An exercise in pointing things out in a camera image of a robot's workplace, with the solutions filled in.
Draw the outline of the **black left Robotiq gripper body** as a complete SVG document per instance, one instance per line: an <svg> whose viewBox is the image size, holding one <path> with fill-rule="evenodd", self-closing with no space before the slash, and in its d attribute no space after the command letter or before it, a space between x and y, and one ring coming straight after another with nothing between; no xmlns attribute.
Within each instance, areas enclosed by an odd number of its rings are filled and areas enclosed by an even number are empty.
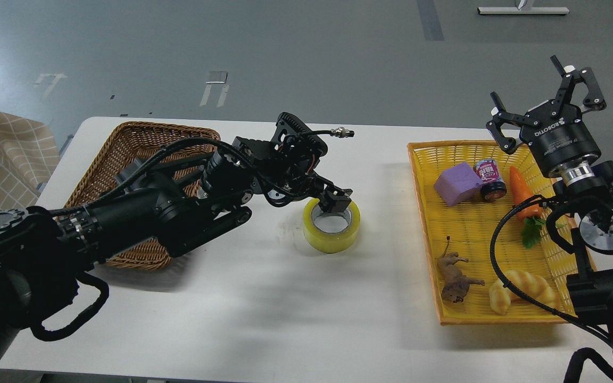
<svg viewBox="0 0 613 383"><path fill-rule="evenodd" d="M321 153L310 149L261 149L256 151L256 194L276 204L322 198L334 191L334 184L316 174Z"/></svg>

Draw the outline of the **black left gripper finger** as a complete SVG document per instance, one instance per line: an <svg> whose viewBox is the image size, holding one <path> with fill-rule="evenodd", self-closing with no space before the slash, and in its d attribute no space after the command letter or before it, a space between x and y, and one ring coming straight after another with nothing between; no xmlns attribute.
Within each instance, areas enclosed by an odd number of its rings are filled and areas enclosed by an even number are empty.
<svg viewBox="0 0 613 383"><path fill-rule="evenodd" d="M317 205L324 213L343 213L351 204L353 189L340 188L333 182L317 181L321 190L317 192Z"/></svg>

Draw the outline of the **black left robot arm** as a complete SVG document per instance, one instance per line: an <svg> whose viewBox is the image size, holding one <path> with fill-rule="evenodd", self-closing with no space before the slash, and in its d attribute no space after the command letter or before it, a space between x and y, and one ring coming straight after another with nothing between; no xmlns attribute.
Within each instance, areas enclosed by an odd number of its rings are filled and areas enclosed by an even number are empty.
<svg viewBox="0 0 613 383"><path fill-rule="evenodd" d="M283 112L269 141L182 138L134 160L89 203L0 210L0 359L20 330L53 342L80 329L109 297L89 271L151 238L185 255L246 223L254 195L274 207L314 198L326 214L352 209L351 190L316 173L326 134L354 136Z"/></svg>

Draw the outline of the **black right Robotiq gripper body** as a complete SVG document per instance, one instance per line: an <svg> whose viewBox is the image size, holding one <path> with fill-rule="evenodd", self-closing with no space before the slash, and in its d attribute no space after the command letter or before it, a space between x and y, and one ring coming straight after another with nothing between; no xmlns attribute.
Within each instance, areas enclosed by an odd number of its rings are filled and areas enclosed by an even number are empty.
<svg viewBox="0 0 613 383"><path fill-rule="evenodd" d="M560 177L559 168L565 163L577 165L594 163L601 156L598 143L582 121L582 111L574 104L560 104L560 111L552 115L557 104L545 102L525 113L538 122L521 128L520 140L529 146L540 172L547 178Z"/></svg>

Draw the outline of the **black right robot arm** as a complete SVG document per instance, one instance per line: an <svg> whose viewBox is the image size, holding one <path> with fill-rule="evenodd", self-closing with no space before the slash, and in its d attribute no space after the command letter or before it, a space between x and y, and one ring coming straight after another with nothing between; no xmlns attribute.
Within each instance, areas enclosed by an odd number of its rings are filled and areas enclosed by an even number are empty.
<svg viewBox="0 0 613 383"><path fill-rule="evenodd" d="M613 269L595 271L589 257L613 255L613 162L598 162L601 150L582 121L587 112L603 111L606 100L591 68L563 66L556 56L551 61L561 77L559 89L525 114L506 111L496 92L491 93L494 109L486 128L499 148L511 155L527 146L542 175L555 180L553 197L526 198L499 221L489 246L491 265L517 297L598 337L613 354ZM497 263L495 246L503 226L536 205L550 209L545 219L550 240L576 259L577 272L565 279L575 315L525 293ZM572 354L564 381L578 382L585 361L592 361L613 381L613 363L590 347Z"/></svg>

